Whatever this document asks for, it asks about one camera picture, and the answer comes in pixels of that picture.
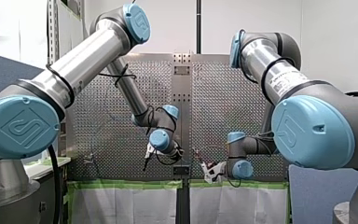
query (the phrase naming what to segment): metal frame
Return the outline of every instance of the metal frame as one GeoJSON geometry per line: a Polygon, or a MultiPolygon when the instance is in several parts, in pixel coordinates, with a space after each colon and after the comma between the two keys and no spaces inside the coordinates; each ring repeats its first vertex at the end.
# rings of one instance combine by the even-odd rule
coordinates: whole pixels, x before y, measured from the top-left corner
{"type": "Polygon", "coordinates": [[[48,64],[53,64],[60,58],[58,25],[57,1],[48,0],[48,64]]]}

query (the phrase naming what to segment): robotic arm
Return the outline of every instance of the robotic arm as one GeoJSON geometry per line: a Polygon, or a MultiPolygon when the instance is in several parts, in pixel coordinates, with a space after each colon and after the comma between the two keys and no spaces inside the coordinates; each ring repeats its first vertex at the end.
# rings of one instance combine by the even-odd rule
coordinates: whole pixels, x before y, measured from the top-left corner
{"type": "Polygon", "coordinates": [[[111,74],[120,75],[115,76],[117,86],[131,108],[134,123],[157,128],[150,134],[150,145],[163,154],[177,155],[172,135],[178,109],[165,105],[159,111],[150,110],[120,58],[149,37],[145,13],[137,5],[125,5],[99,16],[91,26],[90,37],[40,75],[2,90],[0,159],[32,157],[50,146],[65,109],[105,67],[111,74]]]}
{"type": "MultiPolygon", "coordinates": [[[[20,159],[32,157],[46,148],[53,152],[51,144],[65,118],[65,109],[105,67],[111,77],[116,78],[117,86],[131,108],[132,121],[138,126],[156,128],[150,134],[148,148],[173,160],[182,156],[172,137],[178,109],[173,105],[164,105],[156,111],[151,109],[131,78],[128,66],[120,58],[150,37],[149,21],[144,11],[135,4],[128,4],[104,13],[95,20],[90,33],[86,40],[55,64],[47,65],[47,69],[34,79],[18,80],[0,91],[0,208],[5,211],[21,202],[21,211],[26,214],[15,216],[15,219],[0,216],[0,223],[34,223],[37,218],[34,214],[40,212],[38,204],[35,205],[38,199],[29,198],[39,185],[28,180],[20,159]]],[[[52,163],[57,167],[56,161],[52,160],[52,163]]],[[[61,201],[58,173],[54,179],[54,223],[57,223],[61,201]]]]}
{"type": "Polygon", "coordinates": [[[343,93],[300,73],[299,48],[285,34],[239,31],[233,37],[230,63],[260,86],[267,106],[261,134],[228,135],[223,169],[228,177],[249,178],[253,167],[246,155],[275,149],[301,167],[358,170],[358,91],[343,93]]]}

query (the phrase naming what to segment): vertical metal pole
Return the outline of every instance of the vertical metal pole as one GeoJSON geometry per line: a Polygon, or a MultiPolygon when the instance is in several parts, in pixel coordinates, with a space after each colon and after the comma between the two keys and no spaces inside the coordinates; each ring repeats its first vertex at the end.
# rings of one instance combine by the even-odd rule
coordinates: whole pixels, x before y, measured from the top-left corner
{"type": "MultiPolygon", "coordinates": [[[[191,107],[191,74],[192,74],[192,56],[190,54],[174,54],[173,70],[186,68],[188,73],[176,74],[173,72],[172,77],[172,98],[173,104],[180,108],[180,118],[178,120],[176,133],[180,134],[177,139],[181,147],[185,149],[184,160],[190,161],[190,107],[191,107]]],[[[184,161],[180,161],[177,167],[190,170],[189,165],[184,161]]],[[[190,189],[189,189],[189,173],[178,176],[182,180],[182,187],[176,193],[176,224],[190,223],[190,189]]]]}
{"type": "Polygon", "coordinates": [[[201,0],[197,0],[197,54],[201,54],[201,0]]]}

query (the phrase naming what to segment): pegboard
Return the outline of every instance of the pegboard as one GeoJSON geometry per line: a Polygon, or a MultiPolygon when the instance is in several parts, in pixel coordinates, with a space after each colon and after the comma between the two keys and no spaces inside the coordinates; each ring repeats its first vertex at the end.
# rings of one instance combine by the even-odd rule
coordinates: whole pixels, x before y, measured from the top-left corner
{"type": "MultiPolygon", "coordinates": [[[[182,110],[175,136],[188,146],[187,152],[196,148],[206,161],[224,161],[224,149],[207,146],[225,147],[229,132],[258,133],[265,103],[260,89],[246,81],[240,70],[229,68],[227,55],[191,55],[186,62],[190,74],[179,76],[174,73],[177,57],[137,54],[126,56],[125,61],[148,104],[173,104],[182,110]]],[[[67,153],[74,158],[68,169],[70,179],[173,179],[172,167],[157,160],[142,171],[148,142],[145,128],[132,124],[130,109],[110,77],[96,77],[76,98],[69,117],[67,153]]],[[[191,153],[186,160],[192,164],[191,178],[203,178],[191,153]]],[[[287,167],[281,156],[250,156],[250,161],[255,179],[284,180],[287,167]]]]}
{"type": "MultiPolygon", "coordinates": [[[[172,100],[172,60],[167,56],[128,56],[125,61],[148,104],[157,108],[172,100]]],[[[131,111],[111,77],[96,77],[76,98],[72,113],[75,155],[71,179],[172,179],[172,167],[152,160],[143,171],[148,137],[135,127],[131,111]]]]}
{"type": "MultiPolygon", "coordinates": [[[[256,135],[263,119],[265,100],[257,84],[240,69],[230,68],[226,55],[194,55],[192,71],[191,147],[207,162],[225,161],[230,132],[256,135]]],[[[281,155],[249,155],[254,179],[283,181],[287,164],[281,155]]],[[[193,161],[192,178],[203,178],[193,161]]]]}

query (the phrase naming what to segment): blue cover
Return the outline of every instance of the blue cover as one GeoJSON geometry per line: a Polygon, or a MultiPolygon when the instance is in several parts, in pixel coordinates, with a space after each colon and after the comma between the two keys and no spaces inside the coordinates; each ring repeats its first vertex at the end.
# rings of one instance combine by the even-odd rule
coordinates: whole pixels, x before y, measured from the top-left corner
{"type": "Polygon", "coordinates": [[[298,166],[332,170],[351,160],[355,147],[351,126],[323,100],[305,95],[283,100],[271,125],[277,149],[298,166]]]}
{"type": "Polygon", "coordinates": [[[232,175],[236,179],[248,179],[253,175],[254,168],[249,161],[241,160],[235,162],[232,167],[232,175]]]}
{"type": "Polygon", "coordinates": [[[32,157],[50,146],[60,122],[48,103],[32,96],[0,99],[0,159],[32,157]]]}
{"type": "Polygon", "coordinates": [[[145,12],[135,4],[123,7],[124,21],[132,37],[138,44],[143,44],[150,37],[150,24],[145,12]]]}
{"type": "Polygon", "coordinates": [[[231,41],[231,51],[229,53],[229,64],[232,68],[239,68],[240,65],[240,47],[241,39],[244,32],[239,31],[233,37],[231,41]]]}
{"type": "Polygon", "coordinates": [[[246,134],[243,132],[232,132],[227,135],[227,142],[230,144],[245,138],[245,136],[246,134]]]}
{"type": "Polygon", "coordinates": [[[149,142],[153,148],[163,152],[170,145],[170,137],[168,134],[161,129],[157,129],[150,134],[149,142]]]}
{"type": "Polygon", "coordinates": [[[164,105],[164,108],[170,115],[174,116],[176,119],[179,117],[179,109],[174,105],[164,105]]]}

